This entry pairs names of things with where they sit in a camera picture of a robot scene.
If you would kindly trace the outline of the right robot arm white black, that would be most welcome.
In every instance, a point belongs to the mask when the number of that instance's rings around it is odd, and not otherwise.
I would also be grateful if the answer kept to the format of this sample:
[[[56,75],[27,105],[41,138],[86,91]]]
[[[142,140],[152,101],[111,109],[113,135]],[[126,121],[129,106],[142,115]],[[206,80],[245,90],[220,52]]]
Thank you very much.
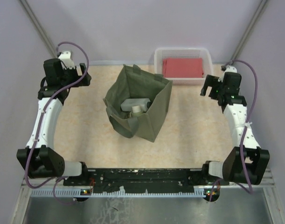
[[[211,87],[209,97],[217,100],[230,130],[233,149],[225,161],[207,161],[208,169],[201,173],[205,184],[213,184],[218,177],[227,182],[259,185],[270,154],[262,149],[254,137],[251,124],[247,121],[247,102],[239,94],[242,76],[235,72],[225,72],[223,78],[207,75],[201,96]]]

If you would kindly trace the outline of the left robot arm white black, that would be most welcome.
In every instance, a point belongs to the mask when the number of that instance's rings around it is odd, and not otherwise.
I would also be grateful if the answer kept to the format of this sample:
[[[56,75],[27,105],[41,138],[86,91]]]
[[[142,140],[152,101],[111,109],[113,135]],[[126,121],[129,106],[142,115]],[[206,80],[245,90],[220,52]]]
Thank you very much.
[[[59,114],[70,89],[89,86],[91,76],[80,64],[79,75],[70,56],[60,55],[44,61],[45,77],[38,91],[38,113],[35,125],[24,149],[16,157],[29,178],[73,177],[80,185],[89,182],[89,172],[82,162],[66,161],[54,149],[54,135]]]

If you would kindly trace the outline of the green canvas bag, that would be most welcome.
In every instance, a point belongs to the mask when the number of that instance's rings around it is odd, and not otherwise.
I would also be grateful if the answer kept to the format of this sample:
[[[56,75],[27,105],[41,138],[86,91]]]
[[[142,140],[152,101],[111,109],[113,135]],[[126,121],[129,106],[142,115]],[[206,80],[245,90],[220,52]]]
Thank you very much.
[[[103,99],[113,129],[126,138],[138,136],[154,142],[168,112],[172,86],[173,82],[160,74],[144,71],[137,65],[124,65]],[[121,105],[134,98],[147,98],[151,105],[143,114],[131,118]]]

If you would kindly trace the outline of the green bottle beige cap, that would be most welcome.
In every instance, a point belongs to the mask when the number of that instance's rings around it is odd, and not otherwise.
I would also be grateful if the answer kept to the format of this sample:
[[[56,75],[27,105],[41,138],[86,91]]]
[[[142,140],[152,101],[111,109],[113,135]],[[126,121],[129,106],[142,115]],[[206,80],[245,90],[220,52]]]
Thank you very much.
[[[132,106],[132,111],[130,112],[130,117],[138,117],[140,115],[142,115],[143,113],[145,113],[145,111],[143,110],[143,108],[140,105],[136,105],[136,106]]]

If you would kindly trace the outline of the white square bottle black cap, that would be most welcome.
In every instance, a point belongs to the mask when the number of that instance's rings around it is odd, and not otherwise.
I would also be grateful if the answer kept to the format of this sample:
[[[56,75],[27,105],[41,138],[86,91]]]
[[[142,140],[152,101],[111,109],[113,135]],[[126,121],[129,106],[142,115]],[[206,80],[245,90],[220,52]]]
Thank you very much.
[[[128,98],[121,104],[121,109],[124,112],[132,111],[132,106],[140,105],[146,112],[151,106],[151,101],[148,98]]]

